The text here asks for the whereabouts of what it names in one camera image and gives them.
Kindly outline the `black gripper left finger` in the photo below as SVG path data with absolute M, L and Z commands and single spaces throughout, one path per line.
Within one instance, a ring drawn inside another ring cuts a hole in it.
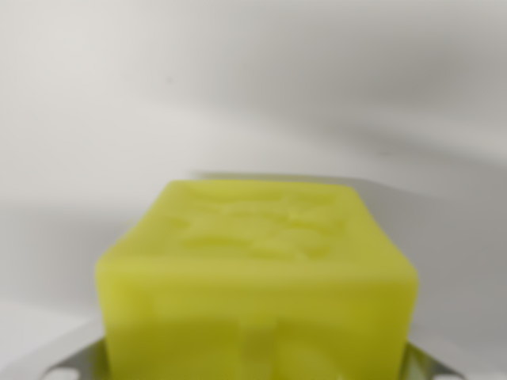
M 112 379 L 104 338 L 71 345 L 56 342 L 42 353 L 44 361 L 36 379 Z

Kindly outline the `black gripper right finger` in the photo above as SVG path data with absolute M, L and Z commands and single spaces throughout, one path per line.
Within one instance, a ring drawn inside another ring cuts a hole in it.
M 463 367 L 465 356 L 455 345 L 422 345 L 409 341 L 404 355 L 405 380 L 470 379 Z

